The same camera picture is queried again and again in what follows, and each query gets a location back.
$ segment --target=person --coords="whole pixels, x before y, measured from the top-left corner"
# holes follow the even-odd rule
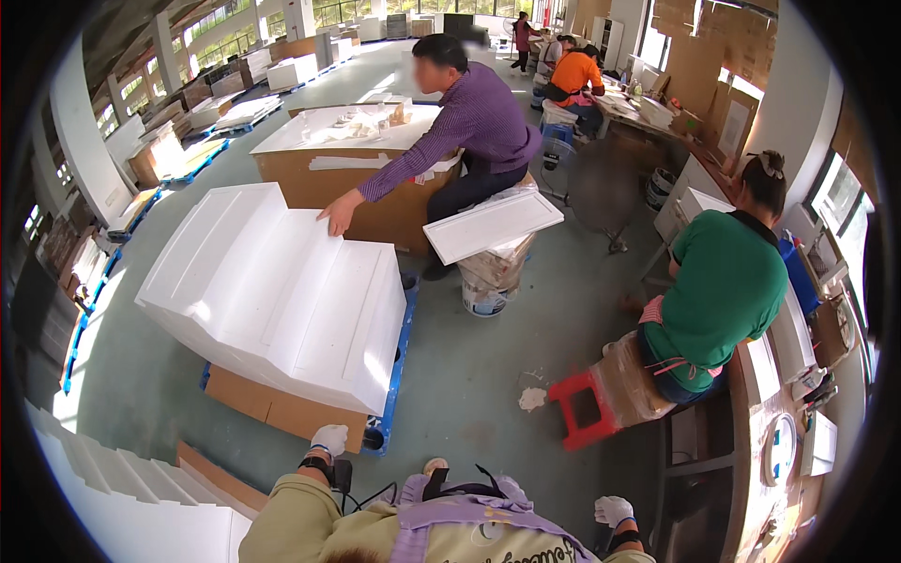
[[[399,495],[345,515],[328,473],[346,440],[343,425],[313,436],[301,467],[276,482],[250,525],[238,548],[241,563],[597,562],[578,540],[535,514],[512,478],[446,485],[449,468],[440,458],[426,464],[428,473],[410,476]],[[594,508],[596,522],[614,529],[605,561],[654,563],[628,501],[604,496]]]
[[[377,202],[457,147],[466,149],[463,163],[468,173],[432,195],[426,205],[428,222],[450,217],[514,186],[525,177],[542,143],[538,128],[526,124],[510,86],[491,68],[467,61],[456,38],[443,33],[423,37],[414,45],[413,57],[416,83],[425,94],[441,92],[438,105],[443,109],[410,150],[320,213],[320,219],[328,217],[332,236],[347,231],[358,205]],[[443,266],[434,250],[430,253],[432,264],[423,278],[445,277],[452,266]]]
[[[595,135],[604,122],[592,96],[583,95],[589,84],[592,95],[604,95],[604,83],[597,66],[599,58],[600,51],[590,44],[564,54],[557,61],[551,82],[544,88],[544,95],[554,104],[578,115],[576,125],[589,137]]]
[[[538,74],[550,77],[563,53],[576,48],[576,38],[572,35],[558,35],[557,40],[542,47],[538,53]]]
[[[528,17],[529,14],[527,14],[526,12],[520,12],[519,19],[516,20],[516,23],[513,24],[514,43],[516,44],[516,50],[519,51],[519,59],[517,59],[515,63],[510,65],[510,72],[512,73],[516,71],[516,67],[519,67],[521,74],[529,74],[529,72],[525,69],[525,66],[529,64],[529,52],[532,51],[532,46],[529,45],[529,36],[542,36],[540,33],[532,29],[531,25],[529,25]]]
[[[773,150],[747,161],[733,179],[735,211],[708,209],[688,224],[669,263],[676,283],[643,308],[642,361],[672,403],[699,401],[726,385],[735,345],[763,336],[779,312],[788,272],[772,228],[785,206],[783,165]]]

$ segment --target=green t-shirt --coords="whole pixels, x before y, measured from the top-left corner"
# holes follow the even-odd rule
[[[657,359],[685,358],[669,373],[687,391],[707,389],[735,345],[757,340],[776,318],[788,273],[770,229],[738,211],[699,213],[681,232],[673,255],[680,265],[676,284],[663,296],[663,325],[645,323]]]

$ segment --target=gloved hand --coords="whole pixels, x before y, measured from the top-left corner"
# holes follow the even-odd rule
[[[326,424],[316,431],[310,440],[310,449],[322,448],[329,452],[332,459],[344,453],[344,443],[347,441],[347,426],[344,424]]]
[[[626,518],[635,520],[632,505],[621,496],[602,496],[595,501],[595,522],[615,530]]]

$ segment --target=shoe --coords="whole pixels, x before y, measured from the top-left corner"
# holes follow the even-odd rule
[[[439,279],[444,279],[445,277],[453,271],[453,264],[449,266],[444,266],[440,260],[435,260],[428,268],[423,272],[423,279],[425,281],[438,281]]]
[[[447,469],[450,466],[448,465],[448,460],[445,458],[432,458],[426,462],[425,467],[423,468],[423,475],[427,477],[431,477],[432,473],[435,472],[435,469]]]

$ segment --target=concrete floor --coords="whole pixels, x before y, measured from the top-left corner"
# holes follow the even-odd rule
[[[292,95],[286,106],[354,103],[396,70],[403,42],[364,46],[363,54]],[[531,78],[499,74],[531,123]],[[204,395],[205,361],[182,346],[133,303],[154,260],[207,190],[259,182],[248,152],[288,119],[278,111],[232,146],[189,185],[158,202],[123,248],[110,286],[82,339],[73,391],[58,395],[54,414],[110,448],[173,462],[178,440],[262,491],[292,472],[308,442],[237,413]],[[460,301],[460,276],[426,283],[419,294],[391,447],[383,459],[347,457],[359,499],[392,480],[402,483],[433,456],[451,464],[451,478],[479,478],[478,463],[517,479],[536,512],[594,544],[593,502],[600,495],[633,501],[642,534],[651,531],[659,478],[659,426],[627,429],[574,453],[561,446],[560,409],[528,413],[518,405],[526,387],[547,389],[600,358],[601,346],[633,328],[619,313],[628,289],[659,238],[642,208],[626,231],[630,250],[607,255],[608,239],[566,221],[542,231],[523,269],[522,291],[503,314],[478,319]],[[404,259],[403,267],[422,263]]]

